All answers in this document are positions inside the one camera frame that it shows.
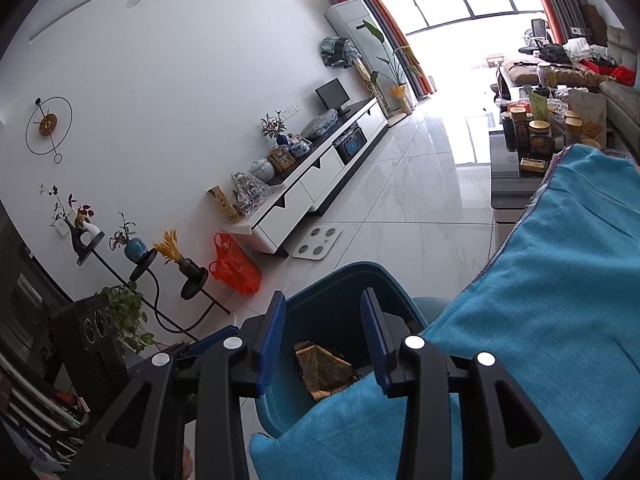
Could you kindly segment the gold snack wrapper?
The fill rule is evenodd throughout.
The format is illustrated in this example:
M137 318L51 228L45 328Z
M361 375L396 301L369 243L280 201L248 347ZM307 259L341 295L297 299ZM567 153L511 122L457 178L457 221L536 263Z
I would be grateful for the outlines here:
M358 377L352 364L331 352L303 341L294 346L300 379L314 402L320 402L354 384Z

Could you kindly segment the blue trash bin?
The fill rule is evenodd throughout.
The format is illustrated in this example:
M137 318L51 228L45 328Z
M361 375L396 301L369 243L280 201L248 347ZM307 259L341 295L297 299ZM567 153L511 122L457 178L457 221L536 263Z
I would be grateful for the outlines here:
M304 386L296 344L316 344L356 370L371 369L360 318L360 296L368 287L382 310L402 318L415 334L449 304L442 297L410 296L384 266L371 261L343 266L288 298L279 364L271 385L255 402L268 436L281 437L318 403Z

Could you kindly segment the blue floral tablecloth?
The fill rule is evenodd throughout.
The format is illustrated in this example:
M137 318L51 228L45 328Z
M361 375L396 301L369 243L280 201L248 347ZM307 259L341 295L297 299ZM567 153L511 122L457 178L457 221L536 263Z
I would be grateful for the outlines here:
M488 351L586 479L639 428L639 170L573 145L476 279L424 332L440 351ZM250 439L263 479L391 479L406 401L373 376L320 402L280 438Z

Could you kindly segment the orange plastic bag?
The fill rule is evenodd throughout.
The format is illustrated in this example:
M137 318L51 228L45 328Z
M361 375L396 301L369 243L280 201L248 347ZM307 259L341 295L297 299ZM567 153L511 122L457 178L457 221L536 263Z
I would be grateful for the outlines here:
M254 261L228 233L213 236L216 259L209 263L209 274L239 294L250 296L258 292L262 274Z

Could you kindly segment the white tv cabinet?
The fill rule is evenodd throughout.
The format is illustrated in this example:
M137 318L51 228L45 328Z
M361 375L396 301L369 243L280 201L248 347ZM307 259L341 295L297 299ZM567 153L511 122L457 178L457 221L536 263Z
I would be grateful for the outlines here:
M310 154L296 162L284 178L273 180L271 194L254 214L224 230L254 252L279 255L282 244L304 217L326 212L387 130L387 119L377 100L352 104L347 116L312 144ZM363 142L349 160L337 148L337 141L347 133L356 133Z

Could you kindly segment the cluttered coffee table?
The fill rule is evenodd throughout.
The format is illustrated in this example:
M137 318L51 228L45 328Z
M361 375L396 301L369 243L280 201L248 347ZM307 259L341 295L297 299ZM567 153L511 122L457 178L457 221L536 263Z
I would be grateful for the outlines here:
M541 185L555 137L548 115L538 118L529 104L501 107L501 122L490 129L491 207L495 224L514 226Z

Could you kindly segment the white bathroom scale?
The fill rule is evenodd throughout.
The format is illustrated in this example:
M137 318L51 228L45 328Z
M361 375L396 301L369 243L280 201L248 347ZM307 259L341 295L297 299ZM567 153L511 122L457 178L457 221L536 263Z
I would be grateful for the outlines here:
M297 244L292 256L297 259L320 261L326 258L341 232L342 230L338 226L330 224L314 226Z

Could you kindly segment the black monitor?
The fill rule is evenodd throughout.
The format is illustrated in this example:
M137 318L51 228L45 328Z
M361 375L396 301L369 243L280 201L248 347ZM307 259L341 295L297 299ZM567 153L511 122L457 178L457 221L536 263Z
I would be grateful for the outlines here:
M345 116L349 112L349 108L345 108L349 95L338 78L322 84L316 89L316 93L327 110L335 110L338 116Z

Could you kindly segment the green brown sofa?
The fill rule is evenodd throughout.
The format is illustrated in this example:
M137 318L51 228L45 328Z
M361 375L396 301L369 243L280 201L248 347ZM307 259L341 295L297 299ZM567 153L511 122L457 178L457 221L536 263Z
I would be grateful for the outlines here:
M558 84L602 92L608 120L639 151L639 50L625 29L612 25L606 26L606 55L596 47L573 66L552 64L551 73Z

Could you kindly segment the tall green potted plant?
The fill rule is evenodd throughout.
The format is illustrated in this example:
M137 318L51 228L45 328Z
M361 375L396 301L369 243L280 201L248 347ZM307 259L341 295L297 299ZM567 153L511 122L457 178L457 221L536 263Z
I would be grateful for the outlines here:
M396 53L401 50L408 50L408 47L401 47L396 50L388 50L384 34L372 23L363 20L360 28L365 29L373 38L378 40L383 50L383 55L378 56L378 60L386 66L385 72L374 70L371 73L371 81L375 84L379 76L383 76L392 85L390 94L399 103L401 110L407 115L413 113L414 107L410 104L407 94L407 81L404 69L401 67Z

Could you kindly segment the white floor air conditioner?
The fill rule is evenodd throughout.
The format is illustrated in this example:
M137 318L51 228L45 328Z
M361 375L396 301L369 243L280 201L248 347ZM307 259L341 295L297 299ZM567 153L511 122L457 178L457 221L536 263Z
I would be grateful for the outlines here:
M383 76L379 76L375 84L371 81L371 73L374 70L386 71L386 66L378 60L378 56L383 55L383 50L378 40L373 38L365 29L360 28L360 25L363 20L367 20L381 32L383 31L363 0L347 0L335 3L326 11L326 19L333 27L334 32L342 38L348 38L359 52L360 58L354 61L354 66L364 80L367 89L378 100L383 114L390 118L390 116L402 112L399 103L390 94L390 87L392 86L390 82L384 79ZM390 45L390 40L387 39L386 47L390 51L394 50ZM406 81L408 100L413 106L407 75Z

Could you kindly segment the round wall clock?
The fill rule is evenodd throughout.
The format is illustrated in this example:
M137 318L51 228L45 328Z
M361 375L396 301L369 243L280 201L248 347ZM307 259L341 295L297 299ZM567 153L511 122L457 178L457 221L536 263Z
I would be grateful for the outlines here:
M64 96L37 98L25 126L24 142L30 154L52 158L55 165L63 161L61 146L70 134L74 121L72 103Z

